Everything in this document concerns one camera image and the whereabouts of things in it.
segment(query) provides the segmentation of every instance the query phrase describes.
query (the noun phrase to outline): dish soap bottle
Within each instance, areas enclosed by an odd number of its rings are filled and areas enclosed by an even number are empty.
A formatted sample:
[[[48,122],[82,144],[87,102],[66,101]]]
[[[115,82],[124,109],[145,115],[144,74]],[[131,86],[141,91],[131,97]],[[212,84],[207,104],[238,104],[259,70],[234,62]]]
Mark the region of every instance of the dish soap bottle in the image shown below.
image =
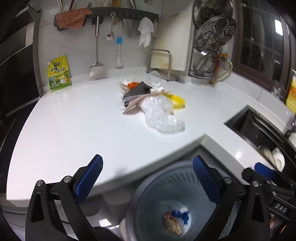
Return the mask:
[[[288,93],[288,97],[286,99],[286,106],[296,114],[296,71],[292,69],[294,75],[291,81],[291,87]]]

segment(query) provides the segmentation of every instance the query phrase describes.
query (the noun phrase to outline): sink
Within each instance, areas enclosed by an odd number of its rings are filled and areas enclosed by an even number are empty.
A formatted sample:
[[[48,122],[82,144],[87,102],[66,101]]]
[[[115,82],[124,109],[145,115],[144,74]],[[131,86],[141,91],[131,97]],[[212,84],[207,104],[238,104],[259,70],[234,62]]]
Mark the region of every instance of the sink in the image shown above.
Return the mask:
[[[225,125],[257,151],[259,145],[264,145],[269,150],[278,147],[285,157],[283,173],[294,181],[296,180],[296,151],[294,147],[285,139],[283,133],[263,115],[247,106],[227,121]]]

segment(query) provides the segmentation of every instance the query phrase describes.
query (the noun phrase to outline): yellow seasoning pouch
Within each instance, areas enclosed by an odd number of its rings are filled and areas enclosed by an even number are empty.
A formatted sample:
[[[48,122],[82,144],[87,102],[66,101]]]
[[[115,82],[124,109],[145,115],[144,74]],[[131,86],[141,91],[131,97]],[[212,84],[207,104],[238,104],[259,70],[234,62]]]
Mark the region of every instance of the yellow seasoning pouch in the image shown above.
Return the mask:
[[[47,69],[47,76],[51,92],[71,85],[68,60],[65,55],[51,61]]]

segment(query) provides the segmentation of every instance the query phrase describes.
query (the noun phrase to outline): screw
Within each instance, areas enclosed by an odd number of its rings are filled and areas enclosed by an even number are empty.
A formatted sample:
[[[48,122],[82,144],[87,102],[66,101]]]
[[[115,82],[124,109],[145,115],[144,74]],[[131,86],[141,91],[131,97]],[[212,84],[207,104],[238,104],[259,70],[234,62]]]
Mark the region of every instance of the screw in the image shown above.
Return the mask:
[[[42,185],[42,183],[43,183],[43,181],[39,180],[39,181],[36,182],[36,185],[40,187]]]
[[[254,187],[259,187],[259,183],[257,181],[253,181],[253,186]]]
[[[64,182],[68,183],[69,181],[71,181],[71,177],[70,176],[66,176],[64,177]]]
[[[224,182],[229,184],[229,183],[232,183],[232,180],[230,177],[226,177],[226,178],[224,178]]]

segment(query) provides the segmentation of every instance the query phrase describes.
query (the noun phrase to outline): white countertop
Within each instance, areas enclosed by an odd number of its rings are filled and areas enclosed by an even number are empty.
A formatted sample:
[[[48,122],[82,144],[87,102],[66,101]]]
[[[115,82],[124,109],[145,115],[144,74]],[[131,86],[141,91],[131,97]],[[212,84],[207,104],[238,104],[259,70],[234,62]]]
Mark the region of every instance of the white countertop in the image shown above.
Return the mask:
[[[267,162],[223,123],[250,105],[278,129],[285,124],[256,100],[225,83],[197,86],[162,81],[186,107],[175,110],[185,131],[161,134],[146,126],[144,113],[123,115],[119,82],[134,75],[76,83],[46,93],[27,119],[15,145],[7,180],[7,200],[27,207],[37,180],[59,182],[86,166],[95,154],[104,166],[91,195],[106,192],[163,167],[208,136],[214,156],[219,148],[233,158],[219,159],[237,178],[246,167]]]

